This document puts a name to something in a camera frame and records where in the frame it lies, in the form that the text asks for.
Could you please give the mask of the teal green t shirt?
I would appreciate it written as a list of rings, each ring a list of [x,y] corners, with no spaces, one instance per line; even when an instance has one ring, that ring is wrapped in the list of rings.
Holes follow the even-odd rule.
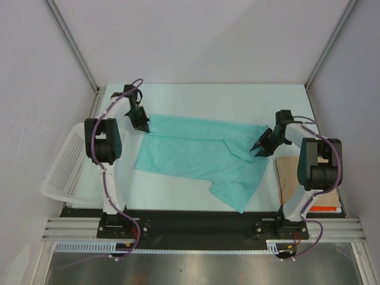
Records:
[[[251,151],[265,125],[153,114],[149,127],[137,170],[209,181],[215,197],[244,212],[268,165]]]

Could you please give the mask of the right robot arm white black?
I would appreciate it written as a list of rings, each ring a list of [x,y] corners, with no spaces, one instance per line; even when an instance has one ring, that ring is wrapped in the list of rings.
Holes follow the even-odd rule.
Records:
[[[332,192],[343,180],[341,141],[313,132],[290,110],[275,114],[275,127],[267,128],[252,147],[257,157],[269,157],[283,145],[300,149],[297,165],[299,187],[272,217],[255,222],[256,240],[308,239],[306,216],[317,199]]]

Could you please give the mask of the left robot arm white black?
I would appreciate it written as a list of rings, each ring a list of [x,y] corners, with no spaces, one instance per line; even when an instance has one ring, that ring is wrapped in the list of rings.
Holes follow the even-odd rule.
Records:
[[[126,202],[117,186],[117,161],[122,156],[125,139],[118,121],[127,117],[136,131],[149,133],[149,118],[141,106],[143,93],[139,78],[111,95],[108,107],[96,118],[84,121],[85,152],[98,170],[103,192],[103,212],[99,222],[99,239],[140,237],[137,221],[127,215]]]

